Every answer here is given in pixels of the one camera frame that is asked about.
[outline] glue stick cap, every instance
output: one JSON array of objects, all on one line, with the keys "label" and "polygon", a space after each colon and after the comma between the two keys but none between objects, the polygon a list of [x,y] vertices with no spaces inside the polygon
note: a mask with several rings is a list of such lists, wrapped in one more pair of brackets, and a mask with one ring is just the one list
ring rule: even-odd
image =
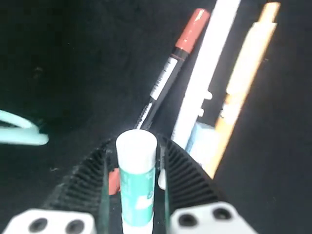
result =
[{"label": "glue stick cap", "polygon": [[116,140],[119,167],[133,174],[148,172],[155,166],[156,148],[156,137],[146,130],[122,133]]}]

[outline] red marker cap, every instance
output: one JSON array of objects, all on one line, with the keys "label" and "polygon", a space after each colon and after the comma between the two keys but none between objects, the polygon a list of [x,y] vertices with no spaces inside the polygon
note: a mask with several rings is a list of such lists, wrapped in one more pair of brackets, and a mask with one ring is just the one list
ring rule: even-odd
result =
[{"label": "red marker cap", "polygon": [[209,19],[209,16],[210,13],[208,11],[202,8],[197,8],[192,14],[192,17],[175,46],[191,53],[201,31]]}]

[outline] light blue plastic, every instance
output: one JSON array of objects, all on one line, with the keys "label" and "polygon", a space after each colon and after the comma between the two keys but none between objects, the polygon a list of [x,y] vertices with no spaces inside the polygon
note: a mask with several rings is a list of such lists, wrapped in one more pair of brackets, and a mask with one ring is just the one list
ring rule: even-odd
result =
[{"label": "light blue plastic", "polygon": [[49,141],[46,134],[41,134],[39,128],[29,120],[0,110],[0,121],[16,127],[0,127],[0,143],[18,145],[44,145]]}]

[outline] teal object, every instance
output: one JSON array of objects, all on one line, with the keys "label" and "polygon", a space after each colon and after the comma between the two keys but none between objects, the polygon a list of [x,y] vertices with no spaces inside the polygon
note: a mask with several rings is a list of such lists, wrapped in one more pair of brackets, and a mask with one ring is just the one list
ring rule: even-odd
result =
[{"label": "teal object", "polygon": [[145,226],[153,217],[155,167],[141,174],[119,170],[122,218],[132,227]]},{"label": "teal object", "polygon": [[20,145],[44,145],[49,141],[46,134],[41,134],[39,128],[29,120],[0,110],[0,121],[15,127],[0,127],[0,143]]}]

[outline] red object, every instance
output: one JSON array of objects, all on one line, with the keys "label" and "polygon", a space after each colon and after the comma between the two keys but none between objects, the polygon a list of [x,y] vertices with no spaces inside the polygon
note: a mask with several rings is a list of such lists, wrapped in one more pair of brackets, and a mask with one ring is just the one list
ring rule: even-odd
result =
[{"label": "red object", "polygon": [[120,191],[120,177],[119,177],[119,168],[115,168],[113,172],[110,172],[109,175],[109,195],[114,195]]},{"label": "red object", "polygon": [[175,46],[188,53],[191,53],[196,40],[206,25],[209,17],[210,13],[208,11],[202,8],[197,8],[192,14],[192,17],[190,18]]}]

